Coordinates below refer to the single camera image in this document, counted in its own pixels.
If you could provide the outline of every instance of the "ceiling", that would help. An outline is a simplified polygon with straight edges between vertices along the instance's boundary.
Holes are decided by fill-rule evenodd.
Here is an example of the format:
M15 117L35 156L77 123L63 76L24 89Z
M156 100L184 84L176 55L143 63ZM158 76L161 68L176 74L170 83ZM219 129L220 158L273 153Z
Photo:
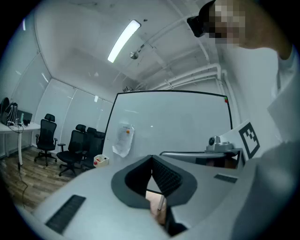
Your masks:
M49 0L36 11L37 38L55 78L66 78L70 73L72 79L76 75L87 79L87 84L99 82L118 91L124 79L154 85L218 62L214 41L206 36L195 38L186 23L205 2ZM141 27L115 62L109 62L107 57L116 40L133 19ZM132 60L129 54L137 50L141 50L139 57Z

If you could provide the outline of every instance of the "black office chair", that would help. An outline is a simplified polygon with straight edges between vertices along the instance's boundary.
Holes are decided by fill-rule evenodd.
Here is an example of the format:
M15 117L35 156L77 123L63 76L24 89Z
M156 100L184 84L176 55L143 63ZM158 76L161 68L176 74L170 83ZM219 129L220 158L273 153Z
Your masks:
M74 164L79 163L83 157L84 142L87 138L85 133L85 128L86 127L84 125L78 124L76 126L76 130L72 131L68 151L64 151L65 144L63 143L57 144L58 146L61 147L61 152L56 154L56 156L61 161L67 164L67 165L64 164L60 165L60 168L64 166L66 167L66 169L60 172L58 174L59 176L61 176L61 174L67 170L71 170L76 176L74 169L80 169L79 167L75 167Z
M90 150L90 142L94 137L94 134L97 130L91 127L88 127L86 130L86 138L84 140L84 145L83 145L83 151L89 151Z
M36 134L37 138L37 148L44 150L45 153L39 152L38 156L34 158L36 162L38 158L45 157L46 166L48 166L47 158L53 158L57 162L56 158L52 157L51 153L47 151L55 150L55 145L57 138L54 138L55 143L53 143L53 136L56 129L55 117L51 114L46 114L45 119L41 120L41 130L40 134Z
M102 154L104 145L104 133L95 132L90 142L90 150L85 154L85 159L82 163L87 169L94 168L94 157Z

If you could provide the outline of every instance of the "white wall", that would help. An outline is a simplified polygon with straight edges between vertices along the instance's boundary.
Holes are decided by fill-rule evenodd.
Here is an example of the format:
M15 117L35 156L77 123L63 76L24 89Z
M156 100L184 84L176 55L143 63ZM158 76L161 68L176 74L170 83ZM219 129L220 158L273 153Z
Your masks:
M222 66L230 72L228 77L241 119L251 121L261 146L260 155L280 143L278 130L267 111L278 70L277 55L267 48L248 50L229 46L222 47L222 55Z
M105 132L112 106L112 103L101 98L95 102L94 95L51 79L39 103L34 120L39 123L47 113L54 115L57 124L54 137L58 139L57 143L66 144L65 149L67 149L71 133L78 124L85 125L86 130L91 127ZM53 152L59 151L60 147L56 146Z
M10 101L18 104L19 110L33 114L45 91L50 74L44 60L39 53L34 29L34 14L25 18L25 30L22 23L8 43L0 63L0 101L8 97ZM7 148L9 152L17 150L16 133L7 135ZM0 157L4 156L3 135L0 135ZM31 133L23 133L22 147L31 144Z

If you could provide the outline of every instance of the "ceiling light fixture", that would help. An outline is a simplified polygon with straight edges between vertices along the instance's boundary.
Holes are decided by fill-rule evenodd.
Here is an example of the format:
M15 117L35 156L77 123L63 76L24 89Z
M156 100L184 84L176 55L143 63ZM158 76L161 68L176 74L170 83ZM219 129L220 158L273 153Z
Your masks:
M23 21L22 21L22 25L23 25L23 31L26 31L25 19L23 19Z
M140 28L140 26L141 24L138 23L136 20L132 20L128 24L128 26L125 28L125 30L122 32L119 39L113 46L112 51L109 54L107 60L109 60L112 63L115 61L116 57L118 56L125 43L130 39L130 37L135 33L135 31Z
M48 83L49 81L48 81L47 78L45 77L44 73L42 73L42 76L44 77L44 79L45 79L46 82Z

